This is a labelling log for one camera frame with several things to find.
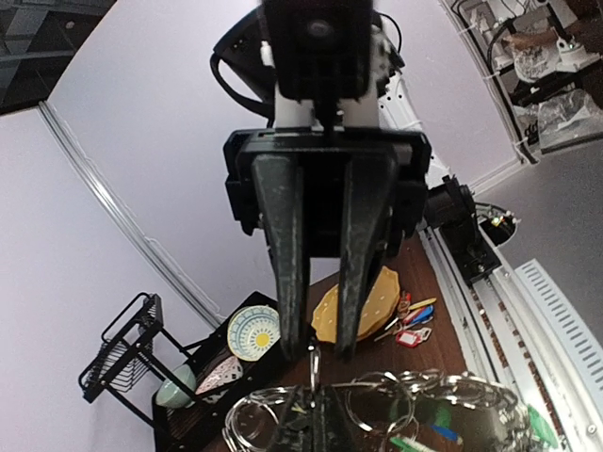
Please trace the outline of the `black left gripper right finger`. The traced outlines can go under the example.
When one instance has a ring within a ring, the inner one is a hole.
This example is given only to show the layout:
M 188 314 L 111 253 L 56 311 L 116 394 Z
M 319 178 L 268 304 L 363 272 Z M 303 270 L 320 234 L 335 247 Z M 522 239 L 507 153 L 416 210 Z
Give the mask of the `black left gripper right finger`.
M 322 386 L 315 394 L 311 408 L 314 452 L 358 451 L 348 426 L 347 413 L 333 386 Z

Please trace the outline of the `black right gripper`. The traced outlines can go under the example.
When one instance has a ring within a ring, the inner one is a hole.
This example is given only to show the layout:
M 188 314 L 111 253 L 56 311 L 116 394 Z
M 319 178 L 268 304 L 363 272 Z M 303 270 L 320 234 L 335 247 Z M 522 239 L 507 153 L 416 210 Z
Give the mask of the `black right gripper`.
M 368 127 L 335 131 L 329 137 L 303 128 L 243 129 L 226 140 L 225 187 L 233 216 L 251 235 L 262 214 L 276 281 L 281 347 L 288 360 L 296 361 L 306 344 L 310 270 L 304 174 L 293 156 L 259 153 L 300 153 L 308 168 L 309 252 L 313 258 L 340 258 L 334 353 L 348 361 L 383 261 L 380 242 L 387 240 L 386 255 L 396 256 L 401 241 L 422 220 L 432 147 L 421 132 Z

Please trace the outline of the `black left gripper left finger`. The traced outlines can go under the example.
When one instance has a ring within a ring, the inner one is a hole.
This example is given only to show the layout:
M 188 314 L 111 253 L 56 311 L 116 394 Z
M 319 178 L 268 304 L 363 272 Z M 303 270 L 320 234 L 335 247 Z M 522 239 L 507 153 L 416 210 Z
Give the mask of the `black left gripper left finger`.
M 277 426 L 271 434 L 268 452 L 310 452 L 313 450 L 313 400 L 303 386 L 287 396 Z

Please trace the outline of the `grey disc keyring organizer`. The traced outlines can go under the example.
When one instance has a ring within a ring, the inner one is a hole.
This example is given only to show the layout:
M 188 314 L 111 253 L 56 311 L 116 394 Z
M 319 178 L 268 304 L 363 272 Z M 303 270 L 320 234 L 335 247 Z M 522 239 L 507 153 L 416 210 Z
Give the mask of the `grey disc keyring organizer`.
M 509 388 L 471 373 L 367 372 L 347 382 L 320 381 L 321 355 L 308 348 L 312 400 L 333 386 L 358 451 L 560 451 L 532 437 L 528 405 Z M 267 451 L 295 386 L 258 390 L 228 411 L 223 440 L 232 451 Z

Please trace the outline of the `red key tag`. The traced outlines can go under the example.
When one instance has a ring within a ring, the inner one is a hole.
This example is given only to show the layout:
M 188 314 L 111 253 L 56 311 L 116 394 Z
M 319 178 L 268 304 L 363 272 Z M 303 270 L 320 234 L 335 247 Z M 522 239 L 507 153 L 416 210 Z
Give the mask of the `red key tag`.
M 396 343 L 403 347 L 415 348 L 429 340 L 432 334 L 431 328 L 419 330 L 404 330 L 396 335 Z

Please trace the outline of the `green key tag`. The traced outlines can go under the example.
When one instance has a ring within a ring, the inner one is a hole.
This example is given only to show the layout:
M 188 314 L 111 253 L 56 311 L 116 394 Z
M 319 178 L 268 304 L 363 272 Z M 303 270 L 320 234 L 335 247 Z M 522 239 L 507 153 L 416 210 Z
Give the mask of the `green key tag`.
M 543 415 L 531 405 L 528 405 L 528 415 L 535 441 L 544 447 L 557 448 L 559 446 L 557 435 Z

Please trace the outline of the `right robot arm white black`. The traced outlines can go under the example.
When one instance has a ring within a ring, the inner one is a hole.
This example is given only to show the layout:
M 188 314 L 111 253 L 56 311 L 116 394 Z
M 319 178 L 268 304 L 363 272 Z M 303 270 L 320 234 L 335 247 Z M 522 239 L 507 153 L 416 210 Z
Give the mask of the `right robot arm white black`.
M 335 258 L 335 352 L 348 359 L 384 260 L 419 225 L 467 218 L 470 193 L 432 153 L 371 2 L 262 1 L 215 45 L 212 73 L 221 65 L 253 92 L 231 98 L 268 123 L 223 152 L 233 215 L 267 241 L 282 351 L 306 346 L 312 260 Z

